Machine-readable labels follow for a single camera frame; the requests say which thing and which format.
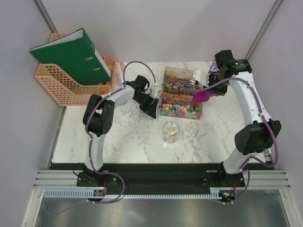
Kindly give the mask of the magenta plastic scoop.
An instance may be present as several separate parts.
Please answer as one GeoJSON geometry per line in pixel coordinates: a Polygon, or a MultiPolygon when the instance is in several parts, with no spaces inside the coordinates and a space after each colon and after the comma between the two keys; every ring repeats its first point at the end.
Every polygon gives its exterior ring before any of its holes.
{"type": "Polygon", "coordinates": [[[193,94],[192,101],[195,103],[204,103],[209,101],[209,99],[213,96],[214,95],[210,92],[201,91],[193,94]]]}

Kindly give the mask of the clear bin translucent star candies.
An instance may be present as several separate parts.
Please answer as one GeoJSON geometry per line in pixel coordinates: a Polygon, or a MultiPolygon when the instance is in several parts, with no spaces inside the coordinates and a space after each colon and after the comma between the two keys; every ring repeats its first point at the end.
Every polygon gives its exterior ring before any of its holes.
{"type": "Polygon", "coordinates": [[[166,100],[173,100],[173,101],[185,101],[185,102],[192,102],[193,101],[193,95],[173,94],[173,93],[167,93],[167,92],[165,92],[162,95],[162,98],[166,99],[166,100]]]}

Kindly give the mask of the clear bin lollipops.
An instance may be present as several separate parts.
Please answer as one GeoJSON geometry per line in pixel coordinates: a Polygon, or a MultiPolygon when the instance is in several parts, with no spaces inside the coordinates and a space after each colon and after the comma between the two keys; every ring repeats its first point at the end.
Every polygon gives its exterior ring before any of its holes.
{"type": "Polygon", "coordinates": [[[177,82],[164,82],[162,88],[164,92],[193,94],[201,89],[201,84],[195,80],[178,80],[177,82]]]}

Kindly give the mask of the clear bin opaque star candies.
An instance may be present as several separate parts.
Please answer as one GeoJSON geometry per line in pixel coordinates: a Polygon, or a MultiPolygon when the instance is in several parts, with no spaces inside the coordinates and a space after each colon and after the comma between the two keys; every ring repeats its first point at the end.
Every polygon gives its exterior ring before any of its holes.
{"type": "Polygon", "coordinates": [[[189,104],[180,105],[180,104],[164,103],[161,105],[160,115],[167,117],[198,120],[202,115],[202,104],[189,103],[189,104]]]}

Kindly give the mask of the clear bin popsicle candies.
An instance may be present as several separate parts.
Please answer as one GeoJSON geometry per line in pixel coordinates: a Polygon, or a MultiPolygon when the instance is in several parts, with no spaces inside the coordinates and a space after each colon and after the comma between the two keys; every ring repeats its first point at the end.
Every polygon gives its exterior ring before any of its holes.
{"type": "Polygon", "coordinates": [[[164,82],[169,82],[170,80],[191,80],[194,72],[194,70],[166,67],[164,71],[164,82]]]}

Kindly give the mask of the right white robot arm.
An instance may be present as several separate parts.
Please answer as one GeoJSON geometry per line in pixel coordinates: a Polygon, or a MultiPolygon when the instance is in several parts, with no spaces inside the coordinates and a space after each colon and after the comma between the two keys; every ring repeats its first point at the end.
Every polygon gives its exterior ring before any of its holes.
{"type": "Polygon", "coordinates": [[[237,60],[231,50],[222,50],[215,55],[218,73],[210,75],[208,92],[223,96],[231,87],[238,99],[244,119],[244,128],[234,138],[235,149],[223,161],[222,171],[217,174],[217,181],[228,186],[234,175],[254,159],[266,167],[274,167],[278,161],[276,138],[281,131],[279,120],[273,120],[260,100],[255,87],[252,68],[247,59],[237,60]],[[275,160],[267,164],[256,156],[264,150],[274,147],[275,160]]]}

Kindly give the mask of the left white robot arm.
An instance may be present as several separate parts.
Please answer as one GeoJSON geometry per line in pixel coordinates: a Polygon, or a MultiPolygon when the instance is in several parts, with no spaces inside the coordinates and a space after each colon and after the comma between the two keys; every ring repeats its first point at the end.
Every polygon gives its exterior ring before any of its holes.
{"type": "Polygon", "coordinates": [[[149,81],[144,76],[137,76],[134,81],[127,81],[126,85],[108,94],[92,95],[87,104],[82,122],[89,137],[89,148],[86,168],[89,172],[87,180],[93,186],[99,186],[104,181],[104,175],[99,170],[103,167],[103,148],[106,134],[113,125],[115,108],[134,100],[139,104],[142,112],[156,118],[159,99],[146,93],[149,81]]]}

